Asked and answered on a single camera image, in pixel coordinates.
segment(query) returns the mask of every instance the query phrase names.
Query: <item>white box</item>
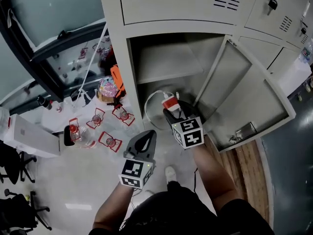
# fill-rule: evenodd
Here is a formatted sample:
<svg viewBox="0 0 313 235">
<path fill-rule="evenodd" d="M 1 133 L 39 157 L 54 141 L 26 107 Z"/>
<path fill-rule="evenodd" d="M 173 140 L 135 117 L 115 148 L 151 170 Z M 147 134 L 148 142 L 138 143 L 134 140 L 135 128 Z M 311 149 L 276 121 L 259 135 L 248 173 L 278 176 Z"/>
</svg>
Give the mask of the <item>white box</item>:
<svg viewBox="0 0 313 235">
<path fill-rule="evenodd" d="M 14 114 L 3 142 L 13 148 L 43 158 L 60 155 L 59 138 Z"/>
<path fill-rule="evenodd" d="M 153 170 L 154 165 L 151 162 L 125 159 L 122 173 L 118 177 L 122 185 L 143 189 Z"/>
<path fill-rule="evenodd" d="M 172 124 L 174 137 L 178 143 L 188 149 L 204 143 L 203 127 L 200 117 Z"/>
</svg>

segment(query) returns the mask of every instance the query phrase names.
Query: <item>white cable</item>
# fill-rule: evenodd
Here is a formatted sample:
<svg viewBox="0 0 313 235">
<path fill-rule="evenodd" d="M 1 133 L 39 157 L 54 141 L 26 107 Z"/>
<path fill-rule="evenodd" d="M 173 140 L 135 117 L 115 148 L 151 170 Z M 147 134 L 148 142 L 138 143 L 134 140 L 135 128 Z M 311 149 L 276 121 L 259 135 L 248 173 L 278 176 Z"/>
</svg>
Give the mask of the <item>white cable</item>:
<svg viewBox="0 0 313 235">
<path fill-rule="evenodd" d="M 89 72 L 89 70 L 90 70 L 91 64 L 92 64 L 92 62 L 93 62 L 93 60 L 94 60 L 94 57 L 96 56 L 96 53 L 97 53 L 97 50 L 98 50 L 99 45 L 100 45 L 100 43 L 101 43 L 101 40 L 102 40 L 102 38 L 104 37 L 104 34 L 106 33 L 107 29 L 108 29 L 108 24 L 106 23 L 106 25 L 104 26 L 103 31 L 102 31 L 102 33 L 101 33 L 101 36 L 100 36 L 99 42 L 98 42 L 98 44 L 97 44 L 97 47 L 96 47 L 96 49 L 94 50 L 94 53 L 93 53 L 93 55 L 92 55 L 92 57 L 91 57 L 91 59 L 90 59 L 90 62 L 89 62 L 89 65 L 88 65 L 88 68 L 87 68 L 87 72 L 86 72 L 84 81 L 83 81 L 83 83 L 82 83 L 82 86 L 78 89 L 79 93 L 78 93 L 78 97 L 77 97 L 77 99 L 76 99 L 76 101 L 75 101 L 74 106 L 76 105 L 76 102 L 77 102 L 78 99 L 79 99 L 80 93 L 82 92 L 82 89 L 83 89 L 83 86 L 84 86 L 84 84 L 85 84 L 85 81 L 86 81 L 88 72 Z"/>
<path fill-rule="evenodd" d="M 145 102 L 145 106 L 144 106 L 144 111 L 145 111 L 145 114 L 146 114 L 146 116 L 147 116 L 147 119 L 148 119 L 149 123 L 152 124 L 156 129 L 159 129 L 159 130 L 161 130 L 161 131 L 167 131 L 167 130 L 170 130 L 170 128 L 169 128 L 169 129 L 163 129 L 163 128 L 157 127 L 154 123 L 152 123 L 152 121 L 151 121 L 151 119 L 149 118 L 148 113 L 147 113 L 147 103 L 148 103 L 149 99 L 150 99 L 151 97 L 153 97 L 153 95 L 156 94 L 156 93 L 163 93 L 164 95 L 166 95 L 166 94 L 171 94 L 171 95 L 173 95 L 173 96 L 174 96 L 174 94 L 171 93 L 171 92 L 164 92 L 164 91 L 156 91 L 156 92 L 153 92 L 152 94 L 150 94 L 150 96 L 148 96 L 147 101 Z"/>
</svg>

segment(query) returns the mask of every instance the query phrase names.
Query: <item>plastic bottle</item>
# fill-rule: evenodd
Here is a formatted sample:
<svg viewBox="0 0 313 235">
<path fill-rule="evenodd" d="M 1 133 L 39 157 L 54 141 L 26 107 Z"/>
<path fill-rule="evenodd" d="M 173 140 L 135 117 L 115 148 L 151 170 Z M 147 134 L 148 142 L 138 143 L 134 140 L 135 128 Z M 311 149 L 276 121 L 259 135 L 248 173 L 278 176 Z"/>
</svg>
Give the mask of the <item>plastic bottle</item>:
<svg viewBox="0 0 313 235">
<path fill-rule="evenodd" d="M 301 51 L 301 53 L 299 54 L 298 58 L 302 63 L 308 63 L 310 61 L 312 53 L 313 53 L 313 42 L 312 39 L 310 39 L 303 48 L 303 50 Z"/>
<path fill-rule="evenodd" d="M 88 128 L 71 124 L 69 131 L 72 141 L 81 148 L 94 148 L 96 146 L 97 142 L 92 137 Z"/>
</svg>

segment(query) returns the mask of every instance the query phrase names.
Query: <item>fiducial marker cube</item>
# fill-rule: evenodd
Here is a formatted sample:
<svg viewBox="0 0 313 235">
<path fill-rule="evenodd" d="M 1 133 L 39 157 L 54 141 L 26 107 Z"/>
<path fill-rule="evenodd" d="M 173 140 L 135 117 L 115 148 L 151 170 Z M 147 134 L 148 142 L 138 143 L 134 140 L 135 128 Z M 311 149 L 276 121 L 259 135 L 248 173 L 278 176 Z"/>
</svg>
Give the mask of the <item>fiducial marker cube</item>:
<svg viewBox="0 0 313 235">
<path fill-rule="evenodd" d="M 125 159 L 122 173 L 118 177 L 122 185 L 143 189 L 153 169 L 154 165 L 151 162 Z"/>
<path fill-rule="evenodd" d="M 204 143 L 200 117 L 174 123 L 172 124 L 172 129 L 175 139 L 184 149 Z"/>
</svg>

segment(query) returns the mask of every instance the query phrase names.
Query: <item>wooden floor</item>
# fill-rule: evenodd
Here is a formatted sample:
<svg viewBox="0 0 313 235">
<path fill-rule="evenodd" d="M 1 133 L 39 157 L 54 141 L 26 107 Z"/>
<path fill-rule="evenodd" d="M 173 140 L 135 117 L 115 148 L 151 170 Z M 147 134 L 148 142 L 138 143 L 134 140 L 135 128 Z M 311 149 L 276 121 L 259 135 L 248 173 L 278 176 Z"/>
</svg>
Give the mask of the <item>wooden floor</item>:
<svg viewBox="0 0 313 235">
<path fill-rule="evenodd" d="M 269 223 L 268 191 L 256 142 L 219 153 L 208 136 L 204 140 L 205 145 L 212 148 L 214 158 L 233 179 L 240 197 L 247 200 Z"/>
</svg>

